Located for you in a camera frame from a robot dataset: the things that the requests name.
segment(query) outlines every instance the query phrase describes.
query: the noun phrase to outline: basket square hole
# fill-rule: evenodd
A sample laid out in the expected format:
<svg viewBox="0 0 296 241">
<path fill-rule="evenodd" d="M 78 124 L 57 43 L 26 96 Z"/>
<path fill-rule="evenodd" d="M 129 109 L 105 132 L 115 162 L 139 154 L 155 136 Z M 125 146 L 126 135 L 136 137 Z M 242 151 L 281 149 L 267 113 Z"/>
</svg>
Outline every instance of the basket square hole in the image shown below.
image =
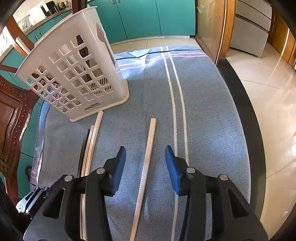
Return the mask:
<svg viewBox="0 0 296 241">
<path fill-rule="evenodd" d="M 66 99 L 61 99 L 60 102 L 61 102 L 61 104 L 67 104 L 68 103 L 68 101 Z"/>
<path fill-rule="evenodd" d="M 76 106 L 79 106 L 79 105 L 81 105 L 81 102 L 80 102 L 79 100 L 76 100 L 76 101 L 74 102 L 74 104 L 75 104 Z"/>
<path fill-rule="evenodd" d="M 56 108 L 60 108 L 62 105 L 61 105 L 59 102 L 57 102 L 57 103 L 55 104 L 55 106 L 56 106 Z"/>
<path fill-rule="evenodd" d="M 51 88 L 51 86 L 48 86 L 47 88 L 46 88 L 46 90 L 49 92 L 49 93 L 52 93 L 54 90 Z"/>
<path fill-rule="evenodd" d="M 72 82 L 72 85 L 74 85 L 77 88 L 77 87 L 81 86 L 82 84 L 81 84 L 81 82 L 79 80 L 74 80 Z"/>
<path fill-rule="evenodd" d="M 62 53 L 63 55 L 66 55 L 67 53 L 69 53 L 69 52 L 71 51 L 71 46 L 68 45 L 68 44 L 64 44 L 64 45 L 62 45 L 62 46 L 60 47 L 59 50 L 61 51 L 61 53 Z"/>
<path fill-rule="evenodd" d="M 61 96 L 59 94 L 54 94 L 54 98 L 59 99 Z"/>
<path fill-rule="evenodd" d="M 74 68 L 78 74 L 81 74 L 83 71 L 85 71 L 85 68 L 83 68 L 81 65 L 78 65 Z"/>
<path fill-rule="evenodd" d="M 103 75 L 103 71 L 100 68 L 98 68 L 93 71 L 93 74 L 97 78 L 97 77 Z"/>
<path fill-rule="evenodd" d="M 48 100 L 50 103 L 54 103 L 54 102 L 55 102 L 55 101 L 54 101 L 54 98 L 52 98 L 52 97 L 47 98 L 47 100 Z"/>
<path fill-rule="evenodd" d="M 70 80 L 75 77 L 75 74 L 70 70 L 65 74 L 65 76 L 68 80 Z"/>
<path fill-rule="evenodd" d="M 80 92 L 82 95 L 85 95 L 86 93 L 88 93 L 87 89 L 85 89 L 84 87 L 81 88 L 81 89 L 79 90 L 79 92 Z"/>
<path fill-rule="evenodd" d="M 57 68 L 63 72 L 65 69 L 68 68 L 68 66 L 66 65 L 66 63 L 64 61 L 60 61 L 58 64 L 57 64 Z"/>
<path fill-rule="evenodd" d="M 48 96 L 48 94 L 47 94 L 45 91 L 42 91 L 40 94 L 41 94 L 43 97 Z"/>
<path fill-rule="evenodd" d="M 68 107 L 69 109 L 72 109 L 72 108 L 74 108 L 74 105 L 72 105 L 72 104 L 68 104 L 67 107 Z"/>
<path fill-rule="evenodd" d="M 32 78 L 34 78 L 35 80 L 39 78 L 40 75 L 36 74 L 36 73 L 32 73 Z"/>
<path fill-rule="evenodd" d="M 73 65 L 73 64 L 75 64 L 75 63 L 78 62 L 77 58 L 75 58 L 74 55 L 70 55 L 70 56 L 67 58 L 67 60 L 68 60 L 68 62 L 69 62 L 71 65 Z"/>
<path fill-rule="evenodd" d="M 87 64 L 87 66 L 90 67 L 90 68 L 95 67 L 95 66 L 98 65 L 94 58 L 91 58 L 90 60 L 87 60 L 85 62 Z"/>
<path fill-rule="evenodd" d="M 33 83 L 33 80 L 31 78 L 28 78 L 27 83 L 31 85 Z"/>
<path fill-rule="evenodd" d="M 102 78 L 102 79 L 99 80 L 99 83 L 100 83 L 101 86 L 104 86 L 106 84 L 109 84 L 109 81 L 108 81 L 107 78 Z"/>
<path fill-rule="evenodd" d="M 84 43 L 84 41 L 80 35 L 77 35 L 74 39 L 71 40 L 71 42 L 75 47 L 78 47 L 79 45 Z"/>
<path fill-rule="evenodd" d="M 37 90 L 37 91 L 41 90 L 41 87 L 39 87 L 38 85 L 34 85 L 33 88 L 34 88 L 35 90 Z"/>
<path fill-rule="evenodd" d="M 88 87 L 91 91 L 98 89 L 98 86 L 95 83 L 90 84 Z"/>
<path fill-rule="evenodd" d="M 105 91 L 106 91 L 106 93 L 110 93 L 110 92 L 112 92 L 112 91 L 113 91 L 112 86 L 111 86 L 111 85 L 110 85 L 110 86 L 107 86 L 107 87 L 105 88 Z"/>
<path fill-rule="evenodd" d="M 83 75 L 81 78 L 83 79 L 83 81 L 84 81 L 85 83 L 87 83 L 87 82 L 89 82 L 89 81 L 92 80 L 92 78 L 91 78 L 91 76 L 90 76 L 89 74 L 85 74 L 85 75 Z"/>
<path fill-rule="evenodd" d="M 87 47 L 84 47 L 79 50 L 79 54 L 82 58 L 85 58 L 85 57 L 89 56 L 91 54 L 91 52 L 89 51 L 89 49 Z"/>
<path fill-rule="evenodd" d="M 42 86 L 45 86 L 45 85 L 47 84 L 47 82 L 46 82 L 44 79 L 39 80 L 39 83 L 40 83 Z"/>
<path fill-rule="evenodd" d="M 88 101 L 91 101 L 91 100 L 94 99 L 94 95 L 89 94 L 89 95 L 85 96 L 85 98 L 86 98 Z"/>
<path fill-rule="evenodd" d="M 73 100 L 73 99 L 75 99 L 75 97 L 74 97 L 73 95 L 70 94 L 70 95 L 67 96 L 67 99 L 68 99 L 68 100 Z"/>
<path fill-rule="evenodd" d="M 60 59 L 60 56 L 57 54 L 57 52 L 54 52 L 52 55 L 49 56 L 49 59 L 53 63 L 56 63 Z"/>
<path fill-rule="evenodd" d="M 103 93 L 102 91 L 97 91 L 97 92 L 94 93 L 94 95 L 95 95 L 96 97 L 101 97 L 101 96 L 104 95 L 104 93 Z"/>
<path fill-rule="evenodd" d="M 65 107 L 63 107 L 63 108 L 61 109 L 61 111 L 62 111 L 63 113 L 66 113 L 68 110 L 67 110 Z"/>
<path fill-rule="evenodd" d="M 62 88 L 62 89 L 60 90 L 60 92 L 61 92 L 63 95 L 65 95 L 65 94 L 67 94 L 69 91 L 68 91 L 66 88 Z"/>
<path fill-rule="evenodd" d="M 60 86 L 61 86 L 61 84 L 59 83 L 59 82 L 57 82 L 57 81 L 54 81 L 53 83 L 52 83 L 52 85 L 57 89 L 57 88 L 59 88 Z"/>
</svg>

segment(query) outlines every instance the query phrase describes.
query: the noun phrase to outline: floor tile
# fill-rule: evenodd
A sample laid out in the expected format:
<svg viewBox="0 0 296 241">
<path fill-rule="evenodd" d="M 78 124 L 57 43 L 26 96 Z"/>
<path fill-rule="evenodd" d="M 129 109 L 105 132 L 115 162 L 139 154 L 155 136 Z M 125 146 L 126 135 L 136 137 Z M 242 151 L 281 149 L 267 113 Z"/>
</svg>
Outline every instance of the floor tile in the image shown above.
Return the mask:
<svg viewBox="0 0 296 241">
<path fill-rule="evenodd" d="M 266 179 L 261 222 L 271 238 L 285 222 L 296 202 L 296 159 Z"/>
<path fill-rule="evenodd" d="M 199 47 L 194 38 L 155 38 L 148 39 L 147 48 L 159 47 L 159 46 L 180 46 L 189 45 Z"/>
<path fill-rule="evenodd" d="M 113 53 L 121 53 L 125 51 L 139 50 L 147 48 L 147 40 L 136 40 L 132 42 L 126 42 L 122 44 L 112 45 L 111 49 Z"/>
<path fill-rule="evenodd" d="M 269 43 L 260 58 L 235 49 L 229 49 L 226 58 L 241 80 L 282 89 L 296 88 L 296 72 Z"/>
<path fill-rule="evenodd" d="M 257 116 L 269 177 L 295 158 L 291 148 L 296 140 L 296 94 L 254 82 L 242 83 Z"/>
</svg>

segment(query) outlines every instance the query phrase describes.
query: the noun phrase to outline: wooden frame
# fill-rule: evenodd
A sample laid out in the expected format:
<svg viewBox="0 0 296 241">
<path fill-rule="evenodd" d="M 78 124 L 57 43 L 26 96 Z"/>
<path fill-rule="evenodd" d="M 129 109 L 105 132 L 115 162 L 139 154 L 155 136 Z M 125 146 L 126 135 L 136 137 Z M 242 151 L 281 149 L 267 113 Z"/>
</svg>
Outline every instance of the wooden frame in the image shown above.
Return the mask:
<svg viewBox="0 0 296 241">
<path fill-rule="evenodd" d="M 236 0 L 226 0 L 226 22 L 219 57 L 225 58 L 229 50 L 235 20 Z"/>
<path fill-rule="evenodd" d="M 38 99 L 33 91 L 17 87 L 0 75 L 0 172 L 13 202 L 18 201 L 17 168 L 22 136 Z"/>
</svg>

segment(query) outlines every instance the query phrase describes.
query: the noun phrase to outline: blue gripper pad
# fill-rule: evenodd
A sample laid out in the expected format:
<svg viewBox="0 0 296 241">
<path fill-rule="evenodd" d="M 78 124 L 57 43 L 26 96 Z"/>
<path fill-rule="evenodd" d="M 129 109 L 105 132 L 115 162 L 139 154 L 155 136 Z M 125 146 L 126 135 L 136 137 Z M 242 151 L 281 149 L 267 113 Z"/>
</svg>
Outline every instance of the blue gripper pad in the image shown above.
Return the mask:
<svg viewBox="0 0 296 241">
<path fill-rule="evenodd" d="M 108 159 L 105 162 L 104 169 L 112 177 L 112 187 L 110 191 L 113 195 L 115 195 L 115 193 L 118 191 L 125 162 L 126 162 L 126 149 L 123 146 L 120 147 L 117 153 L 117 156 L 115 158 Z"/>
<path fill-rule="evenodd" d="M 181 193 L 181 186 L 180 186 L 180 176 L 175 165 L 175 154 L 171 148 L 171 146 L 167 146 L 165 148 L 165 162 L 168 167 L 168 172 L 170 174 L 170 181 L 173 185 L 173 189 L 177 195 Z"/>
</svg>

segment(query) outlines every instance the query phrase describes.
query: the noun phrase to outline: teal cabinet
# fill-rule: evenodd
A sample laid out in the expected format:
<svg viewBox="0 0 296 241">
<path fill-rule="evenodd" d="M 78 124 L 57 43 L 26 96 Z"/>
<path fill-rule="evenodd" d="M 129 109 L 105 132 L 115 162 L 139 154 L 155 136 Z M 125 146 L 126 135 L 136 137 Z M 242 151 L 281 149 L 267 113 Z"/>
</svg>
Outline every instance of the teal cabinet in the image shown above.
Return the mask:
<svg viewBox="0 0 296 241">
<path fill-rule="evenodd" d="M 20 87 L 16 81 L 14 80 L 14 78 L 11 77 L 11 75 L 7 72 L 7 71 L 3 71 L 0 70 L 0 75 L 2 75 L 2 77 L 4 77 L 6 80 L 8 80 L 10 83 L 16 85 L 17 87 Z"/>
<path fill-rule="evenodd" d="M 127 40 L 115 0 L 93 0 L 88 3 L 96 8 L 109 43 Z"/>
<path fill-rule="evenodd" d="M 35 104 L 28 126 L 26 131 L 22 137 L 22 144 L 21 144 L 21 152 L 34 157 L 35 154 L 35 145 L 37 139 L 37 125 L 38 125 L 38 117 L 40 113 L 41 105 L 38 103 Z"/>
<path fill-rule="evenodd" d="M 17 184 L 19 198 L 23 198 L 30 192 L 30 181 L 25 174 L 26 166 L 33 164 L 33 157 L 27 156 L 23 153 L 20 154 L 20 162 L 17 167 Z"/>
<path fill-rule="evenodd" d="M 66 13 L 63 13 L 63 14 L 62 14 L 62 18 L 67 17 L 67 16 L 70 15 L 71 13 L 72 13 L 72 10 L 70 10 L 70 11 L 68 11 L 68 12 L 66 12 Z"/>
<path fill-rule="evenodd" d="M 57 23 L 59 23 L 62 20 L 62 16 L 57 16 L 45 24 L 41 25 L 38 29 L 35 30 L 37 33 L 38 38 L 40 39 L 44 34 L 46 34 L 53 26 L 55 26 Z"/>
<path fill-rule="evenodd" d="M 156 0 L 117 0 L 116 4 L 128 39 L 161 35 Z"/>
<path fill-rule="evenodd" d="M 23 57 L 19 52 L 17 52 L 15 49 L 13 49 L 6 56 L 6 58 L 3 60 L 2 64 L 18 68 L 21 65 L 21 63 L 23 62 L 24 59 L 25 59 L 25 57 Z M 14 73 L 9 72 L 9 74 L 21 88 L 26 89 L 26 90 L 29 89 L 29 87 L 26 86 L 22 81 L 20 81 L 20 79 L 18 77 L 16 77 L 14 75 Z"/>
<path fill-rule="evenodd" d="M 28 35 L 29 40 L 31 40 L 34 44 L 37 43 L 37 33 L 35 31 L 33 31 L 32 33 L 30 33 Z"/>
<path fill-rule="evenodd" d="M 156 0 L 161 34 L 195 35 L 194 0 Z"/>
</svg>

